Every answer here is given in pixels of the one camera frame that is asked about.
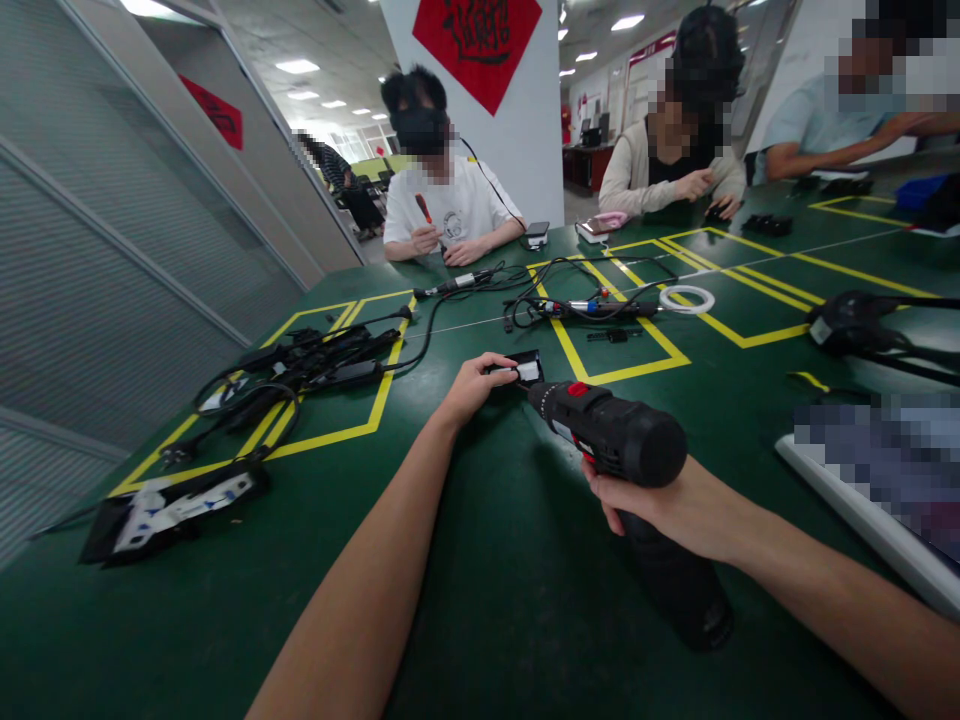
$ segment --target ceiling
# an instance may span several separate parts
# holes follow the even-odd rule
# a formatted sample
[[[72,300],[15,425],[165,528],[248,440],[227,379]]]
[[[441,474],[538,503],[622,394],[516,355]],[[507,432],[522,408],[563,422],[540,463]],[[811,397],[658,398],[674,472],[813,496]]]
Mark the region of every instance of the ceiling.
[[[391,0],[414,2],[415,0]],[[584,75],[635,49],[659,29],[678,21],[704,0],[556,0],[565,8],[562,27],[569,33],[559,43],[560,69],[575,68],[561,78],[565,90]],[[379,2],[370,0],[218,0],[247,58],[263,78],[287,121],[335,123],[341,127],[370,125],[371,116],[386,112],[380,100],[379,76],[397,68]],[[643,14],[629,30],[611,32],[622,17]],[[577,55],[597,52],[593,60],[575,62]],[[291,75],[276,64],[305,58],[320,70]],[[290,92],[310,90],[319,97],[292,100]],[[342,100],[330,109],[321,103]],[[353,110],[369,108],[368,115]]]
[[[371,125],[371,115],[386,112],[379,76],[397,67],[397,56],[380,4],[368,0],[218,0],[244,54],[253,63],[287,122]],[[342,9],[342,13],[333,8]],[[277,63],[305,58],[320,69],[302,75],[279,70]],[[319,97],[292,100],[290,92],[310,90]],[[321,103],[342,100],[344,107]],[[369,108],[370,114],[353,110]]]
[[[561,27],[569,32],[560,42],[560,69],[576,73],[560,78],[561,85],[569,87],[596,72],[703,4],[704,0],[563,0],[567,16]],[[617,20],[631,15],[644,19],[629,30],[611,32]],[[578,55],[590,52],[597,53],[593,60],[576,62]]]

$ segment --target pink object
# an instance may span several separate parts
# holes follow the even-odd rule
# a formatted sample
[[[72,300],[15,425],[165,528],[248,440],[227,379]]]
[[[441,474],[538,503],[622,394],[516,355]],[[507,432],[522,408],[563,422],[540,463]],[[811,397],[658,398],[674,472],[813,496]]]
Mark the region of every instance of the pink object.
[[[623,224],[627,221],[627,214],[622,212],[600,213],[593,217],[613,229],[623,227]]]

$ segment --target beige cardigan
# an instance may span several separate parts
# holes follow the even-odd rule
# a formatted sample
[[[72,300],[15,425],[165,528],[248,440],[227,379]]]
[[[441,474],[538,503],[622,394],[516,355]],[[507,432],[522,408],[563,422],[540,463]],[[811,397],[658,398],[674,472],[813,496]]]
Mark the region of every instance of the beige cardigan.
[[[710,163],[716,182],[707,190],[713,197],[733,195],[743,199],[747,173],[733,148],[723,148],[723,155]],[[613,155],[600,186],[600,212],[619,210],[627,215],[643,215],[662,210],[676,200],[676,183],[649,185],[650,158],[647,148],[647,126],[641,121],[626,129],[617,138]]]

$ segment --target hand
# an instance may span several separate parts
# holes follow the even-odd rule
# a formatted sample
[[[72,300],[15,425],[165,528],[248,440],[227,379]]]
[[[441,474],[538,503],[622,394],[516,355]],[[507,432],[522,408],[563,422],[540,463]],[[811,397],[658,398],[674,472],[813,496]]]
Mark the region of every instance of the hand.
[[[674,183],[674,198],[676,200],[699,200],[707,188],[713,185],[713,170],[694,170]]]
[[[462,243],[457,243],[443,256],[443,262],[449,265],[450,267],[460,267],[462,265],[470,265],[475,263],[477,260],[482,258],[490,252],[487,248],[487,244],[483,241],[483,238],[477,238],[475,240],[466,240]]]
[[[910,130],[932,117],[936,117],[936,113],[899,113],[887,120],[877,130],[877,134],[873,136],[872,141],[877,145],[878,150],[890,147]]]
[[[427,225],[414,230],[410,239],[413,241],[413,246],[417,249],[417,252],[426,255],[433,251],[441,237],[443,237],[443,233],[433,225]]]
[[[725,485],[689,455],[680,476],[663,488],[641,488],[633,483],[597,475],[584,460],[580,468],[617,535],[623,525],[616,509],[627,510],[651,523],[691,552],[733,563],[752,547],[751,529],[760,526],[765,510]]]
[[[743,207],[743,203],[737,200],[733,195],[724,195],[723,197],[716,198],[710,207],[707,208],[709,213],[712,208],[725,208],[722,213],[720,213],[721,220],[732,220],[733,216],[737,214],[737,210]]]
[[[467,360],[460,367],[460,372],[453,381],[450,392],[440,403],[440,407],[437,408],[434,416],[461,428],[486,402],[493,388],[512,383],[518,377],[516,372],[485,375],[484,370],[491,365],[516,367],[517,362],[497,353],[484,353],[478,358]]]

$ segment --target white tape roll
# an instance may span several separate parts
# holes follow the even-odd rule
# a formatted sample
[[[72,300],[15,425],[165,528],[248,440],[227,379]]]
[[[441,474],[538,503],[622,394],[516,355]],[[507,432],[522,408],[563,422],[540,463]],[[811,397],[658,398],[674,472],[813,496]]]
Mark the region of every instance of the white tape roll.
[[[696,295],[703,300],[703,302],[699,305],[681,305],[680,303],[675,303],[670,299],[670,296],[678,292]],[[668,288],[664,288],[660,293],[660,304],[664,309],[682,315],[700,315],[701,313],[705,313],[713,307],[716,301],[717,299],[713,296],[713,293],[693,285],[671,285]]]

